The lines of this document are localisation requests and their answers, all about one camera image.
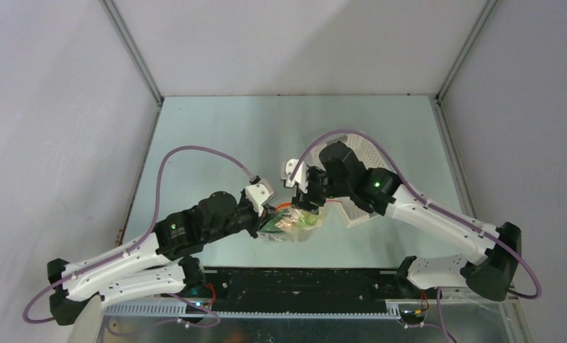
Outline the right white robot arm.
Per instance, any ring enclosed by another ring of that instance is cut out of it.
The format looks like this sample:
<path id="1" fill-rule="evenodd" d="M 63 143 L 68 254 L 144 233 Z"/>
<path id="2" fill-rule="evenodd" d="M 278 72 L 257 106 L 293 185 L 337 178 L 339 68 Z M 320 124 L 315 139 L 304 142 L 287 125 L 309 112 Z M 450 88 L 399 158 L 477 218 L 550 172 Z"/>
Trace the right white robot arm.
<path id="1" fill-rule="evenodd" d="M 456 214 L 410 190 L 386 168 L 367 168 L 342 142 L 327 145 L 319 154 L 320 166 L 291 159 L 284 163 L 282 179 L 295 189 L 292 205 L 317 213 L 329 199 L 349 199 L 368 214 L 408 223 L 454 245 L 449 257 L 404 258 L 395 287 L 406 299 L 424 289 L 467 287 L 479 296 L 501 302 L 511 290 L 521 255 L 521 229 L 511 222 L 500 226 Z"/>

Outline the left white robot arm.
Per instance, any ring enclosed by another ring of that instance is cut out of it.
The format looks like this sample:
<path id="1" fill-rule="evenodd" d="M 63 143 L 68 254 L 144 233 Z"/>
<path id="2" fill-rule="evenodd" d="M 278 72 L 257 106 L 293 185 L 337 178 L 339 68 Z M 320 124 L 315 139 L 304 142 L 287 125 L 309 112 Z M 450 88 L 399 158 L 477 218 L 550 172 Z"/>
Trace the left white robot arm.
<path id="1" fill-rule="evenodd" d="M 246 187 L 239 199 L 215 192 L 197 205 L 157 222 L 146 239 L 136 239 L 81 262 L 51 260 L 47 277 L 55 283 L 49 310 L 60 326 L 75 323 L 89 300 L 101 306 L 154 294 L 184 292 L 198 297 L 206 279 L 194 254 L 206 244 L 241 231 L 257 237 L 275 210 L 273 192 Z"/>

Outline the clear zip top bag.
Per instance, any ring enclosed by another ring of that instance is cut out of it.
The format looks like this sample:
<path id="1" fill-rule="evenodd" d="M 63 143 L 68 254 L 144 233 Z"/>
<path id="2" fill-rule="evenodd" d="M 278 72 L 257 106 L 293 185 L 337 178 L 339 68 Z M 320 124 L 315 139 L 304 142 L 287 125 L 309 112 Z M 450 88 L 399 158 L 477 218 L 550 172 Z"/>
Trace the clear zip top bag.
<path id="1" fill-rule="evenodd" d="M 312 213 L 284 202 L 275 207 L 274 216 L 258 231 L 258 235 L 271 242 L 304 242 L 325 223 L 326 216 L 326 208 Z"/>

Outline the pale green cabbage leaf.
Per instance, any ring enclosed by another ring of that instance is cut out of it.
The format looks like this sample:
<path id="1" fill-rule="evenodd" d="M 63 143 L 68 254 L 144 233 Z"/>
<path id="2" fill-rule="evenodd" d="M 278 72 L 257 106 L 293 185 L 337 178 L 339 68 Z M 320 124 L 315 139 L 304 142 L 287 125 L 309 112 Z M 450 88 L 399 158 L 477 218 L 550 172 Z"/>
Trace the pale green cabbage leaf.
<path id="1" fill-rule="evenodd" d="M 311 230 L 322 224 L 321 217 L 318 214 L 297 209 L 287 211 L 284 218 L 288 222 L 287 228 Z"/>

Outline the green bok choy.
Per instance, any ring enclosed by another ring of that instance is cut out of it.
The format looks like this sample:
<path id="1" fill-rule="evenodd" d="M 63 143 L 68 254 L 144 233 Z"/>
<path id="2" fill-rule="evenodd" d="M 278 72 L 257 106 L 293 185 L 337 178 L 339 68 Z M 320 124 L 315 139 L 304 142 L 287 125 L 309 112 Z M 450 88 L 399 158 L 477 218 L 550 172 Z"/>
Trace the green bok choy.
<path id="1" fill-rule="evenodd" d="M 285 218 L 277 217 L 269 220 L 264 226 L 259 230 L 263 234 L 282 234 L 285 233 L 285 228 L 287 228 L 288 222 Z"/>

